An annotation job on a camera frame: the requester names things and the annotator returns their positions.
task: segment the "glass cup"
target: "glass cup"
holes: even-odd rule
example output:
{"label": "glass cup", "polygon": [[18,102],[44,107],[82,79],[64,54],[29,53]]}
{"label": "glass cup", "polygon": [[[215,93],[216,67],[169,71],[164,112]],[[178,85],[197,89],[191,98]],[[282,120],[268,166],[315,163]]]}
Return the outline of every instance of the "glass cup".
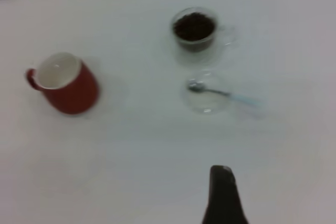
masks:
{"label": "glass cup", "polygon": [[[196,41],[188,41],[185,39],[182,39],[181,37],[179,37],[175,31],[174,31],[174,25],[175,23],[183,18],[185,15],[189,15],[192,13],[201,13],[203,15],[205,15],[206,17],[210,18],[214,24],[215,24],[215,29],[214,31],[208,35],[207,37],[201,39],[201,40],[196,40]],[[210,47],[212,45],[212,43],[214,42],[214,40],[216,39],[218,32],[219,31],[223,31],[224,34],[224,45],[229,45],[231,43],[233,43],[236,40],[236,37],[234,35],[234,30],[231,28],[227,28],[225,26],[220,26],[218,23],[218,17],[217,15],[209,9],[203,8],[203,7],[191,7],[191,8],[187,8],[179,13],[177,13],[171,22],[171,30],[173,33],[173,36],[176,40],[176,42],[185,50],[189,51],[189,52],[200,52],[203,51],[205,49],[207,49],[208,47]]]}

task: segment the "silver spoon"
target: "silver spoon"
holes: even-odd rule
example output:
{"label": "silver spoon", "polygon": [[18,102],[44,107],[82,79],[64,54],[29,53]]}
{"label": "silver spoon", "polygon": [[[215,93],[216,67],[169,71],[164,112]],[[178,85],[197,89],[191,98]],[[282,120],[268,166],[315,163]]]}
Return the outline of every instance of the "silver spoon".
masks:
{"label": "silver spoon", "polygon": [[243,102],[248,105],[260,106],[260,102],[258,100],[245,97],[243,95],[232,94],[230,92],[225,92],[225,91],[220,91],[220,90],[215,90],[215,89],[208,89],[205,83],[201,81],[196,81],[195,79],[191,79],[188,81],[187,88],[190,91],[193,91],[195,93],[211,92],[211,93],[223,95],[235,101]]}

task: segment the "red mug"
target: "red mug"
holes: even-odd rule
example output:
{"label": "red mug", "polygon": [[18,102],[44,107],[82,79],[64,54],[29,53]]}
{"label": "red mug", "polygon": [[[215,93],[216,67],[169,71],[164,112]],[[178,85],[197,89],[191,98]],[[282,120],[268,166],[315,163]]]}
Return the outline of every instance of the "red mug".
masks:
{"label": "red mug", "polygon": [[37,69],[28,69],[26,79],[52,106],[65,114],[88,110],[99,94],[97,81],[88,67],[66,52],[50,56]]}

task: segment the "coffee grounds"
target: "coffee grounds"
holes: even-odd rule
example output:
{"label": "coffee grounds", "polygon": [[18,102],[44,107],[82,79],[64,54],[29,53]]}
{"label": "coffee grounds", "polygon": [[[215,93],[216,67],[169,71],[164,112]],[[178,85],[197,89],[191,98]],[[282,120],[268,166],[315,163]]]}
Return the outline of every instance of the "coffee grounds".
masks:
{"label": "coffee grounds", "polygon": [[181,39],[188,41],[201,40],[215,30],[215,22],[202,13],[191,13],[183,16],[174,24],[174,32]]}

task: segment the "spoon handle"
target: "spoon handle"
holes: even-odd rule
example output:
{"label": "spoon handle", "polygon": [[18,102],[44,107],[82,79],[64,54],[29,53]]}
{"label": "spoon handle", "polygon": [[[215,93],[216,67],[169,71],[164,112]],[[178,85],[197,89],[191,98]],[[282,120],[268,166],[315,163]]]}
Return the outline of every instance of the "spoon handle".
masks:
{"label": "spoon handle", "polygon": [[211,93],[224,95],[225,97],[228,97],[228,98],[230,98],[234,101],[242,102],[242,103],[245,103],[247,105],[256,106],[256,107],[261,106],[260,101],[258,101],[256,99],[253,99],[253,98],[250,98],[250,97],[246,97],[244,95],[232,94],[232,93],[229,93],[229,92],[219,91],[219,90],[215,90],[215,89],[207,89],[206,91],[211,92]]}
{"label": "spoon handle", "polygon": [[245,97],[243,95],[231,94],[230,98],[234,101],[243,102],[247,105],[252,105],[252,106],[255,106],[255,107],[260,107],[261,106],[260,101],[258,101],[256,99],[253,99],[253,98],[250,98],[250,97]]}
{"label": "spoon handle", "polygon": [[211,93],[215,93],[215,94],[221,94],[225,97],[230,97],[231,93],[229,92],[224,92],[224,91],[219,91],[219,90],[215,90],[215,89],[206,89],[207,92],[211,92]]}

